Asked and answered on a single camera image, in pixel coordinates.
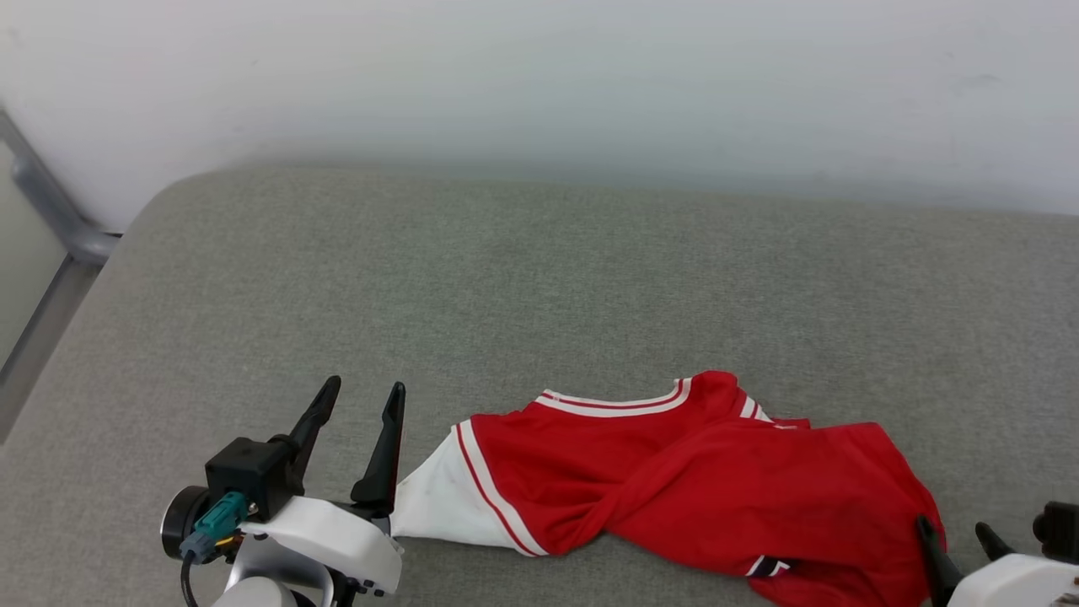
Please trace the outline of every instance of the white stripe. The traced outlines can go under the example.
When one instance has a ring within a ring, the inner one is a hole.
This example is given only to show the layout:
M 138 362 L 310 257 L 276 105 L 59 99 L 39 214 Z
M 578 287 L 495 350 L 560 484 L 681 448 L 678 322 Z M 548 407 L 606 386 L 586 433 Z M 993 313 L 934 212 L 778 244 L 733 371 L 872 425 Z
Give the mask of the white stripe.
M 775 576 L 776 574 L 778 574 L 778 572 L 780 572 L 780 571 L 782 571 L 784 569 L 790 569 L 790 568 L 791 568 L 791 566 L 788 565 L 787 563 L 783 563 L 782 561 L 776 561 L 776 568 L 773 569 L 770 574 L 768 574 L 768 577 L 770 578 L 770 577 Z
M 749 395 L 746 395 L 746 404 L 742 405 L 742 413 L 738 414 L 738 417 L 750 417 L 753 415 L 754 406 L 756 406 L 756 401 L 750 399 Z
M 572 413 L 574 415 L 581 415 L 585 417 L 632 417 L 637 415 L 652 415 L 657 413 L 669 412 L 678 408 L 682 403 L 684 403 L 685 400 L 689 398 L 689 383 L 691 380 L 684 380 L 682 382 L 681 394 L 679 394 L 678 388 L 675 388 L 674 392 L 671 392 L 664 399 L 650 399 L 647 401 L 629 401 L 629 404 L 632 403 L 647 404 L 647 403 L 663 401 L 665 399 L 670 399 L 674 395 L 678 395 L 678 399 L 674 399 L 673 401 L 665 403 L 663 405 L 656 405 L 654 408 L 640 408 L 634 410 L 623 410 L 623 409 L 601 410 L 596 408 L 586 408 L 581 405 L 572 405 L 570 403 L 563 403 L 562 401 L 546 396 L 540 397 L 538 399 L 535 400 L 535 402 L 540 403 L 541 405 L 550 408 L 552 410 L 558 410 L 565 413 Z M 579 400 L 581 402 L 585 402 L 584 399 L 574 399 L 574 400 Z M 602 401 L 589 401 L 589 402 L 597 404 L 602 403 Z
M 753 416 L 753 419 L 760 419 L 761 422 L 767 422 L 768 424 L 771 424 L 771 419 L 764 414 L 764 408 L 756 409 L 756 415 Z
M 584 403 L 587 405 L 606 405 L 609 408 L 634 408 L 640 405 L 651 405 L 652 403 L 659 403 L 666 401 L 667 399 L 673 399 L 674 395 L 678 395 L 678 381 L 674 381 L 674 389 L 670 391 L 669 395 L 665 397 L 658 397 L 656 399 L 643 399 L 640 401 L 600 401 L 598 399 L 581 399 L 577 397 L 571 397 L 569 395 L 562 395 L 560 392 L 555 392 L 554 390 L 544 390 L 541 395 L 541 399 L 547 399 L 548 401 L 576 401 L 577 403 Z
M 746 575 L 747 576 L 752 576 L 753 571 L 756 569 L 757 565 L 760 565 L 762 561 L 764 561 L 764 555 L 763 554 L 761 556 L 756 557 L 756 562 L 753 563 L 753 566 L 749 568 L 749 571 L 747 571 Z
M 524 526 L 524 521 L 517 513 L 517 509 L 506 501 L 502 497 L 502 494 L 494 488 L 494 479 L 491 478 L 491 470 L 487 467 L 487 461 L 483 459 L 483 452 L 479 450 L 479 443 L 476 441 L 476 433 L 473 432 L 470 419 L 461 423 L 461 440 L 465 444 L 465 452 L 467 452 L 468 461 L 473 465 L 473 470 L 476 471 L 476 478 L 479 479 L 479 486 L 487 494 L 488 499 L 502 513 L 502 516 L 506 520 L 509 528 L 514 530 L 517 539 L 521 540 L 521 543 L 532 552 L 540 556 L 545 556 L 547 551 L 540 548 L 540 544 L 532 538 L 532 534 Z M 518 550 L 518 552 L 531 556 L 521 550 Z

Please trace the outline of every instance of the robotic arm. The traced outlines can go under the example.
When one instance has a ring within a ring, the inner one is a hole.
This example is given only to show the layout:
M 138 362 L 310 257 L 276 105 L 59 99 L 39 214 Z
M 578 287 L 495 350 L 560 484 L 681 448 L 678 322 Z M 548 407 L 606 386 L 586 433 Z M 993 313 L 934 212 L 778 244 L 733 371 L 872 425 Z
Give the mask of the robotic arm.
M 351 607 L 356 595 L 394 593 L 401 550 L 390 537 L 405 414 L 405 386 L 394 385 L 382 432 L 350 501 L 304 496 L 303 474 L 319 429 L 341 390 L 330 377 L 289 434 L 235 439 L 206 463 L 206 487 L 186 487 L 161 524 L 165 554 L 182 562 L 188 607 L 190 569 L 224 557 L 232 572 L 213 607 L 314 607 L 285 584 L 322 591 L 320 607 Z
M 964 576 L 941 550 L 925 516 L 917 521 L 933 607 L 1066 607 L 1079 605 L 1079 506 L 1051 501 L 1034 520 L 1041 556 L 1019 554 L 985 523 L 974 535 L 989 564 Z

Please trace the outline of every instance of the white side panel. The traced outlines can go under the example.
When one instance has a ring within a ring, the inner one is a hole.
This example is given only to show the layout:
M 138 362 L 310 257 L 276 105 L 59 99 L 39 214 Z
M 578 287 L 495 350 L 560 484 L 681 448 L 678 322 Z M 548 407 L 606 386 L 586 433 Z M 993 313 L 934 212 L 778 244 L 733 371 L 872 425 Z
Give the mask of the white side panel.
M 390 515 L 395 537 L 432 538 L 517 550 L 492 507 L 476 488 L 455 431 L 397 485 Z

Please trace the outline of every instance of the teal connector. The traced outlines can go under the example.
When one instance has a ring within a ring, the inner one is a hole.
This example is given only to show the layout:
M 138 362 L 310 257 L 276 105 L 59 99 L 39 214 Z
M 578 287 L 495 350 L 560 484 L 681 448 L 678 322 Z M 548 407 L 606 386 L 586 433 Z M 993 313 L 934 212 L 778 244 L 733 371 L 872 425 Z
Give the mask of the teal connector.
M 246 520 L 247 498 L 238 492 L 229 492 L 195 523 L 195 532 L 214 538 L 214 541 L 223 540 Z
M 224 494 L 224 497 L 195 523 L 191 535 L 180 542 L 180 554 L 187 555 L 192 552 L 194 553 L 192 562 L 203 563 L 214 553 L 215 544 L 231 536 L 246 520 L 247 498 L 238 492 Z

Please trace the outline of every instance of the white wall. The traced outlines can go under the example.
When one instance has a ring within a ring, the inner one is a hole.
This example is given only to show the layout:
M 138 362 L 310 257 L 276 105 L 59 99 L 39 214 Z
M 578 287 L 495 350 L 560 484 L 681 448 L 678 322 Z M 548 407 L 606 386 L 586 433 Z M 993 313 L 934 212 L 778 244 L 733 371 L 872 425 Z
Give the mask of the white wall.
M 0 0 L 85 212 L 262 161 L 1079 213 L 1076 0 Z

